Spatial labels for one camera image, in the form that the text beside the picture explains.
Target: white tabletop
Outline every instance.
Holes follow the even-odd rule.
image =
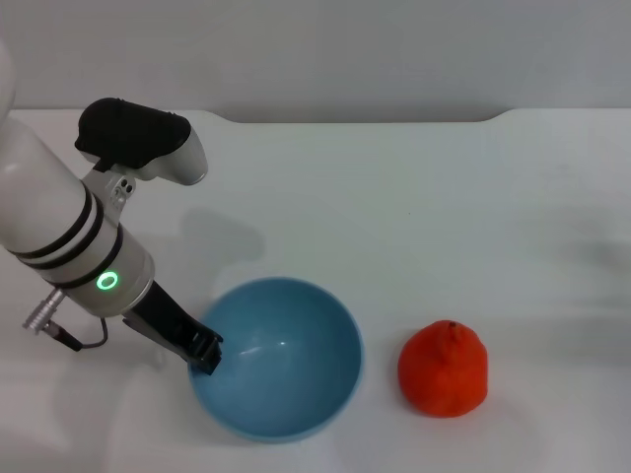
[[[75,110],[17,111],[78,175]],[[198,406],[182,360],[110,324],[75,354],[21,328],[48,287],[0,253],[0,471],[628,472],[631,110],[515,110],[468,124],[244,125],[183,112],[209,175],[141,182],[122,221],[198,315],[244,281],[317,283],[366,345],[355,398],[322,433],[264,445]],[[416,415],[395,363],[441,318],[475,329],[490,393]],[[98,322],[72,303],[82,340]]]

